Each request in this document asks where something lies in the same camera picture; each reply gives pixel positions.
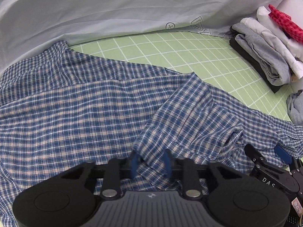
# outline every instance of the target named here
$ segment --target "round black pad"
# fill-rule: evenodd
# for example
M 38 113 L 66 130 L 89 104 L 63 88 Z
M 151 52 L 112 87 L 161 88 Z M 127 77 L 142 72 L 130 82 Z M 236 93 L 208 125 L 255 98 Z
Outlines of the round black pad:
M 62 191 L 48 191 L 38 195 L 34 204 L 41 211 L 60 211 L 69 204 L 69 195 Z
M 207 205 L 217 221 L 230 227 L 282 227 L 290 211 L 283 192 L 251 178 L 225 180 Z
M 76 227 L 92 215 L 94 195 L 75 180 L 45 181 L 20 193 L 13 204 L 20 227 Z

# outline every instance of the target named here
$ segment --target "white fabric backdrop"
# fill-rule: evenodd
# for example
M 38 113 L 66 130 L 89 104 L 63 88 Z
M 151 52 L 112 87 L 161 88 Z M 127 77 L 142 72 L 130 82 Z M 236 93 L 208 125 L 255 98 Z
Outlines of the white fabric backdrop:
M 256 17 L 259 6 L 281 1 L 0 0 L 0 72 L 59 40 L 73 45 L 174 27 L 227 36 L 232 24 Z

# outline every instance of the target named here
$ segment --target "stack of folded clothes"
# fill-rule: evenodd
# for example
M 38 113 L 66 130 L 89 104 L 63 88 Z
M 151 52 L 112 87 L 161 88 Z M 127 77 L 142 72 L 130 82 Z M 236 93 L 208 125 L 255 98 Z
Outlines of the stack of folded clothes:
M 244 18 L 233 25 L 230 45 L 276 93 L 282 85 L 303 77 L 303 30 L 287 14 L 272 5 L 269 8 L 271 12 L 258 8 L 258 20 Z

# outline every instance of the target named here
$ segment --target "folded gray shirt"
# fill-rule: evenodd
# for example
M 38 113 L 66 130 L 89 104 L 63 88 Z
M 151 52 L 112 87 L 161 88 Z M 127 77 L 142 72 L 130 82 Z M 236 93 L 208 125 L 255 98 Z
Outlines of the folded gray shirt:
M 272 85 L 280 86 L 290 83 L 289 66 L 279 52 L 243 23 L 237 23 L 232 28 L 240 33 L 235 37 L 237 43 L 258 61 Z
M 303 90 L 290 94 L 287 98 L 287 113 L 295 125 L 303 126 Z

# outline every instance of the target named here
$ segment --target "green grid mat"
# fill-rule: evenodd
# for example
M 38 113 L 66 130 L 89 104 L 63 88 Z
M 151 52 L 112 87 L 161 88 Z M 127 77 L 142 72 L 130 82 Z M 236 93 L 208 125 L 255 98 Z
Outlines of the green grid mat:
M 98 57 L 195 72 L 248 107 L 290 121 L 286 99 L 292 93 L 291 86 L 285 85 L 274 94 L 228 41 L 191 32 L 154 32 L 101 39 L 71 48 Z

